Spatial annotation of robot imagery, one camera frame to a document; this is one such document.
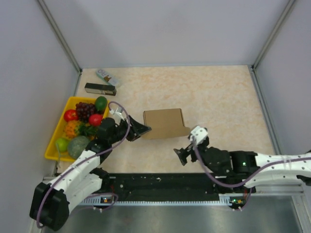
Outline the brown cardboard paper box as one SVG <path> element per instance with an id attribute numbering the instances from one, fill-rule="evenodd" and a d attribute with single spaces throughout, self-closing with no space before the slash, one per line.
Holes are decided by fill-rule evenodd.
<path id="1" fill-rule="evenodd" d="M 181 108 L 144 111 L 143 120 L 144 124 L 151 128 L 142 136 L 144 139 L 166 139 L 190 134 L 190 128 L 185 126 Z"/>

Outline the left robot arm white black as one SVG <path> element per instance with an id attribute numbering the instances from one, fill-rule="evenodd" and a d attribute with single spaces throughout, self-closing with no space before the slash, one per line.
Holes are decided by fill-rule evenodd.
<path id="1" fill-rule="evenodd" d="M 106 192 L 110 188 L 107 172 L 98 166 L 112 150 L 124 140 L 130 142 L 151 131 L 151 127 L 135 121 L 131 116 L 120 120 L 107 117 L 101 121 L 95 139 L 90 141 L 81 155 L 58 177 L 48 183 L 40 183 L 34 191 L 30 218 L 37 227 L 61 229 L 71 212 L 94 192 Z"/>

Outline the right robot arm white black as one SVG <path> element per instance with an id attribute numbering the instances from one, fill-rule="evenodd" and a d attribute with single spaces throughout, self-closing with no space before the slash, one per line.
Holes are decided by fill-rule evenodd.
<path id="1" fill-rule="evenodd" d="M 206 145 L 174 149 L 182 165 L 190 156 L 215 184 L 238 192 L 272 184 L 311 184 L 311 154 L 267 155 L 254 151 L 227 151 Z"/>

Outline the black rectangular box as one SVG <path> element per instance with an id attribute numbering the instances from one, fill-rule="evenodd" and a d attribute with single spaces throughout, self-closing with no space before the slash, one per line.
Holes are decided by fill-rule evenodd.
<path id="1" fill-rule="evenodd" d="M 113 85 L 86 83 L 85 91 L 92 94 L 115 96 L 117 90 Z"/>

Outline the teal white snack box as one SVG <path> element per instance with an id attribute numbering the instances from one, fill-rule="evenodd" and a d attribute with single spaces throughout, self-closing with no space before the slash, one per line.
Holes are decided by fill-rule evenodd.
<path id="1" fill-rule="evenodd" d="M 111 75 L 110 73 L 106 72 L 103 69 L 98 69 L 96 71 L 96 75 L 108 85 L 112 85 L 114 87 L 121 86 L 121 82 L 116 77 L 114 77 L 113 75 Z"/>

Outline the red toy tomato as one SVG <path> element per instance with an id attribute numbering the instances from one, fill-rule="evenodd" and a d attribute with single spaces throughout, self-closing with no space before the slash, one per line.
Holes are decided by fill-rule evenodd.
<path id="1" fill-rule="evenodd" d="M 92 114 L 89 119 L 88 122 L 91 126 L 97 127 L 101 124 L 103 116 L 101 114 Z"/>

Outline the green toy lime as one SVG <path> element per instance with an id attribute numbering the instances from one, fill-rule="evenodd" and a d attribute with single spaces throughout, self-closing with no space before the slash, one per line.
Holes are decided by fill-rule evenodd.
<path id="1" fill-rule="evenodd" d="M 104 96 L 99 96 L 95 100 L 95 108 L 97 111 L 102 112 L 107 106 L 107 99 Z"/>

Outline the green toy melon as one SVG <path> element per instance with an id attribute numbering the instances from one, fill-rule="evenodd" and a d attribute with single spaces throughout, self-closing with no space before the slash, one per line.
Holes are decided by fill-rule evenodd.
<path id="1" fill-rule="evenodd" d="M 77 159 L 85 150 L 89 142 L 90 140 L 85 136 L 77 136 L 73 138 L 67 146 L 69 156 L 73 159 Z"/>

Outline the orange toy pineapple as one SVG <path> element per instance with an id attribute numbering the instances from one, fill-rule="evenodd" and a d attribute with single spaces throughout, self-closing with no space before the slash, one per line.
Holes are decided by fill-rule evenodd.
<path id="1" fill-rule="evenodd" d="M 85 136 L 93 139 L 96 136 L 97 130 L 98 127 L 78 120 L 69 121 L 64 127 L 64 133 L 69 139 L 73 139 L 78 136 Z"/>

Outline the red toy apple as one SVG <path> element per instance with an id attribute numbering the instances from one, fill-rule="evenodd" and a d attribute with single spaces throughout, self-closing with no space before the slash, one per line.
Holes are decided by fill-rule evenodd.
<path id="1" fill-rule="evenodd" d="M 76 114 L 76 110 L 74 110 L 74 109 L 69 109 L 69 110 L 65 111 L 63 118 L 66 122 L 79 119 L 77 114 Z"/>

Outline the green toy pear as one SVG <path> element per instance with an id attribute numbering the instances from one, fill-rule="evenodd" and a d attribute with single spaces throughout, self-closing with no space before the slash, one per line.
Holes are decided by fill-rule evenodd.
<path id="1" fill-rule="evenodd" d="M 63 137 L 58 138 L 55 142 L 56 149 L 60 153 L 64 153 L 67 151 L 68 144 L 69 144 L 69 140 Z"/>

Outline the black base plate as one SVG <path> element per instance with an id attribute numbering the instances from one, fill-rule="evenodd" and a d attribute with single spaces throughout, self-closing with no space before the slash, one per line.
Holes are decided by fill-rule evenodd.
<path id="1" fill-rule="evenodd" d="M 111 192 L 119 201 L 212 201 L 220 194 L 242 196 L 249 189 L 222 187 L 205 173 L 110 173 L 97 193 Z"/>

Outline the aluminium frame rail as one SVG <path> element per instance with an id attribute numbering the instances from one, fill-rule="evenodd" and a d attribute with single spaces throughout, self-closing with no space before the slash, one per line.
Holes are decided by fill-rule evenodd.
<path id="1" fill-rule="evenodd" d="M 255 191 L 252 191 L 252 195 L 256 196 L 303 196 L 303 187 L 299 184 L 289 185 L 259 185 L 255 187 Z"/>

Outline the left frame post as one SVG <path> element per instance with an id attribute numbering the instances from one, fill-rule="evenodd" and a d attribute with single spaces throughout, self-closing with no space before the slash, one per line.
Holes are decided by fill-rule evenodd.
<path id="1" fill-rule="evenodd" d="M 58 42 L 60 43 L 61 47 L 63 48 L 67 58 L 69 59 L 69 61 L 71 62 L 71 64 L 73 65 L 73 67 L 75 68 L 75 70 L 77 71 L 77 73 L 80 75 L 82 73 L 82 69 L 79 66 L 76 58 L 74 57 L 67 41 L 65 40 L 60 28 L 58 27 L 53 15 L 51 14 L 47 4 L 45 3 L 44 0 L 36 0 L 39 8 L 41 9 L 41 11 L 43 12 L 43 15 L 45 16 L 45 18 L 47 19 L 54 35 L 56 36 Z"/>

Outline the right frame post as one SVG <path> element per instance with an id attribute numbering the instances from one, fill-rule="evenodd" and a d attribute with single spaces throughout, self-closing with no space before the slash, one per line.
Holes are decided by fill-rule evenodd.
<path id="1" fill-rule="evenodd" d="M 287 4 L 285 5 L 284 10 L 282 11 L 281 15 L 279 16 L 278 20 L 276 21 L 271 33 L 269 34 L 269 36 L 268 36 L 267 40 L 265 41 L 262 49 L 260 50 L 258 56 L 256 57 L 254 63 L 251 66 L 253 71 L 255 71 L 259 67 L 259 65 L 261 64 L 266 53 L 269 51 L 273 42 L 277 38 L 281 28 L 285 24 L 287 18 L 290 16 L 291 12 L 293 11 L 296 3 L 297 3 L 297 0 L 288 0 L 287 1 Z"/>

